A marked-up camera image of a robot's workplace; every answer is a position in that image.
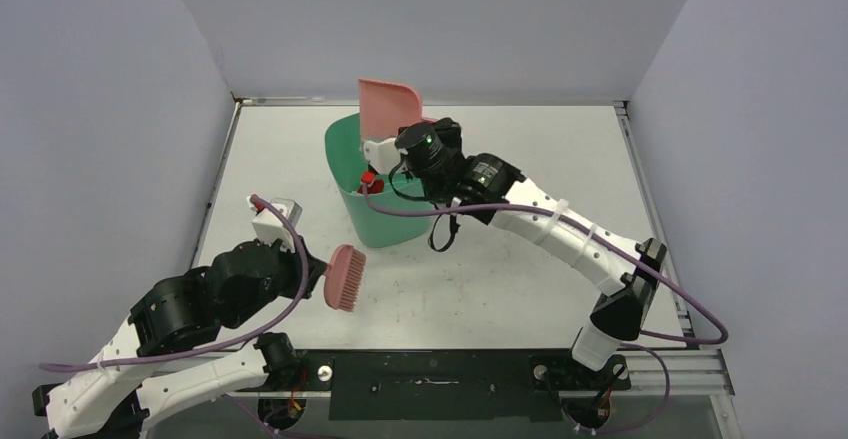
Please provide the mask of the pink hand brush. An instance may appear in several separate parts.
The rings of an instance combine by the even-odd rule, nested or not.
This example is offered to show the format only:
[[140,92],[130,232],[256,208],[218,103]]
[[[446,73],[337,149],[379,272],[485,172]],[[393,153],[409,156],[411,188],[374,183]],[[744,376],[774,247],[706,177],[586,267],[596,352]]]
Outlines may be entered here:
[[352,312],[355,308],[366,267],[366,255],[353,245],[336,248],[327,265],[323,296],[332,309]]

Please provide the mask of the pink plastic dustpan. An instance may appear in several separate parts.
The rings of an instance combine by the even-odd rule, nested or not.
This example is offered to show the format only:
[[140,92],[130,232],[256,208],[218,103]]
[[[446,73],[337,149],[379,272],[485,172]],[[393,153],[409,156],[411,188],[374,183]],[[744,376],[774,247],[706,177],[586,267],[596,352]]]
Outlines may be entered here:
[[358,91],[363,141],[382,142],[396,137],[400,128],[434,122],[424,116],[419,93],[408,85],[360,78]]

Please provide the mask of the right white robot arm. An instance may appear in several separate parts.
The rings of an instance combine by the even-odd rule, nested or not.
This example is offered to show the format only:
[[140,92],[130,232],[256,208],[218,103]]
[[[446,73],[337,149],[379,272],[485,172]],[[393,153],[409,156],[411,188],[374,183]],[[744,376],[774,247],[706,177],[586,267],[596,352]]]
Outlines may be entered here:
[[526,239],[599,291],[565,361],[572,384],[593,386],[620,345],[640,336],[666,246],[655,238],[637,242],[598,226],[496,155],[464,155],[461,128],[450,118],[403,127],[394,145],[400,170],[420,180],[425,201]]

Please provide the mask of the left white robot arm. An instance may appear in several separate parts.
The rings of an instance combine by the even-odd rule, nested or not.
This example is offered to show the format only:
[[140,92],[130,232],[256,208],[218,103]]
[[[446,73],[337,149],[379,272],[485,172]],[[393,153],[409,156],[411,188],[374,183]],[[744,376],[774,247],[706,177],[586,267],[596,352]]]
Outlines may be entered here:
[[37,387],[34,412],[49,438],[137,438],[162,420],[241,389],[290,387],[300,359],[288,336],[265,332],[241,349],[177,373],[156,376],[160,358],[216,341],[279,297],[294,298],[300,280],[312,291],[326,262],[305,262],[280,242],[257,240],[218,255],[209,266],[163,279],[137,302],[92,369],[62,384]]

